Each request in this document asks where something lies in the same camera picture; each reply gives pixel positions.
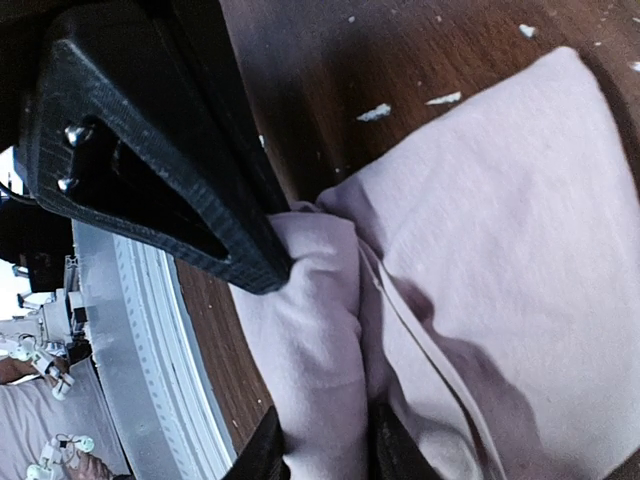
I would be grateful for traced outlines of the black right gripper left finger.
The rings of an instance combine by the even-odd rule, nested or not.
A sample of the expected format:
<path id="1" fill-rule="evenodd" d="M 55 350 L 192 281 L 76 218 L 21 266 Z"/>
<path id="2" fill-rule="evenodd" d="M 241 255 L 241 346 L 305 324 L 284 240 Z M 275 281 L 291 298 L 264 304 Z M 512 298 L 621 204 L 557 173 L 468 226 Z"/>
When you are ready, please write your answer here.
<path id="1" fill-rule="evenodd" d="M 223 480 L 286 480 L 285 442 L 276 408 L 271 406 Z"/>

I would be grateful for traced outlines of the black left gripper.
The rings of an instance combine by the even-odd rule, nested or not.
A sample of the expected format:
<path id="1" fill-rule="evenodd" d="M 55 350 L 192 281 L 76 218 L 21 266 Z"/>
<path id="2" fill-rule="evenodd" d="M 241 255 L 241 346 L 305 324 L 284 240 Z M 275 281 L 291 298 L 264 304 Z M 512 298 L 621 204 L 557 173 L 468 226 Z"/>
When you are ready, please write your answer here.
<path id="1" fill-rule="evenodd" d="M 5 1 L 1 146 L 30 199 L 1 208 L 1 256 L 60 277 L 79 221 L 254 294 L 291 259 L 288 207 L 211 1 Z"/>

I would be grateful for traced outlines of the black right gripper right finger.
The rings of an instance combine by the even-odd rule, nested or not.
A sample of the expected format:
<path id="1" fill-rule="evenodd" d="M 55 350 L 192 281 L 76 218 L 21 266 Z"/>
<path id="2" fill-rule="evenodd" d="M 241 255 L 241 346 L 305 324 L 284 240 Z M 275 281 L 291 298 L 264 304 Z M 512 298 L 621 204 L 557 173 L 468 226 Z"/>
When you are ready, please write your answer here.
<path id="1" fill-rule="evenodd" d="M 368 437 L 370 479 L 440 479 L 389 404 L 370 407 Z"/>

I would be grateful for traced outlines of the pink and cream underwear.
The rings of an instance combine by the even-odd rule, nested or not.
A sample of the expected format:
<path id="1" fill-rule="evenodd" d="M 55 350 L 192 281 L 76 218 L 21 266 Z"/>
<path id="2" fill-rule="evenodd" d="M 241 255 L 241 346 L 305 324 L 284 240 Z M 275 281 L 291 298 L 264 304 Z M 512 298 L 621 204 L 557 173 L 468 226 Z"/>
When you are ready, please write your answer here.
<path id="1" fill-rule="evenodd" d="M 639 448 L 639 201 L 600 85 L 557 48 L 274 215 L 288 283 L 232 296 L 295 479 L 603 479 Z"/>

